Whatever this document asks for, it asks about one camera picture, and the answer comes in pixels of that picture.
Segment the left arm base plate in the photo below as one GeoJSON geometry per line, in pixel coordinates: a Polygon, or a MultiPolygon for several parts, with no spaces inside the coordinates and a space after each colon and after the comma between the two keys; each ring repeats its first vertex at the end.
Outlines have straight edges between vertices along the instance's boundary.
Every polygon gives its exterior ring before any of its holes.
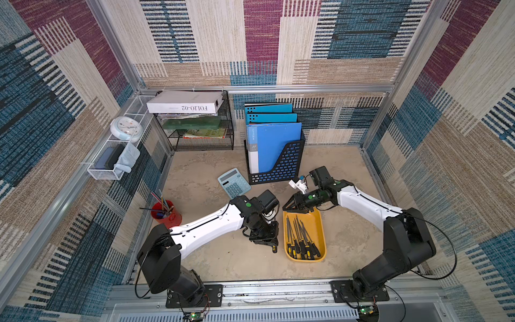
{"type": "Polygon", "coordinates": [[[190,297],[184,297],[179,292],[167,290],[167,309],[213,308],[221,307],[223,301],[222,284],[205,284],[190,297]]]}

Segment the yellow plastic storage tray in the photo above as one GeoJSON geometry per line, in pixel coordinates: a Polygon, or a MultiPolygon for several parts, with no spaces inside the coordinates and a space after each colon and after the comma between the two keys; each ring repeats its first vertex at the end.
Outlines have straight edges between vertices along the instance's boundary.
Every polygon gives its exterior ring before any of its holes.
{"type": "Polygon", "coordinates": [[[283,212],[284,251],[287,257],[300,263],[321,262],[327,255],[321,212],[283,212]]]}

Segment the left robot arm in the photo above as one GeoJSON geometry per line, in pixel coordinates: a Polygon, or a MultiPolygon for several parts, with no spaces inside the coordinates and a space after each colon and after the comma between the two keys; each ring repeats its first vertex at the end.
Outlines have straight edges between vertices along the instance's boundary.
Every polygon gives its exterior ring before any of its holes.
{"type": "Polygon", "coordinates": [[[237,196],[221,209],[189,224],[168,228],[159,224],[151,229],[137,254],[139,275],[146,279],[148,291],[137,295],[170,291],[189,305],[198,305],[207,296],[200,276],[182,265],[182,259],[198,248],[231,232],[241,230],[256,245],[278,251],[279,201],[269,191],[258,197],[237,196]]]}

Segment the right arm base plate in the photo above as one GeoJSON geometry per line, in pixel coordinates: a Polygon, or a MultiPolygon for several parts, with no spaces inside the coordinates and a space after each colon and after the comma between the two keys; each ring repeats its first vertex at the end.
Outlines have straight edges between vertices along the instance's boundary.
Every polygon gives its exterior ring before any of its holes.
{"type": "Polygon", "coordinates": [[[386,287],[379,288],[369,293],[362,293],[355,290],[353,280],[332,280],[329,284],[336,303],[377,303],[390,300],[386,287]]]}

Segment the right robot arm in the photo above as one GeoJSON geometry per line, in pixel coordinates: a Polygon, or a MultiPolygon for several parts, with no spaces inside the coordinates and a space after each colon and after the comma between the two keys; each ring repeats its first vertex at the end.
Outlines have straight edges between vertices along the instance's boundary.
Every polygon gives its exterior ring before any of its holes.
{"type": "Polygon", "coordinates": [[[374,296],[385,287],[387,281],[436,255],[427,222],[419,210],[402,209],[376,199],[359,190],[352,182],[335,180],[324,166],[309,174],[316,189],[308,191],[302,178],[290,180],[289,185],[298,191],[283,207],[284,211],[309,213],[330,202],[357,213],[383,233],[382,254],[353,273],[348,289],[356,299],[374,296]]]}

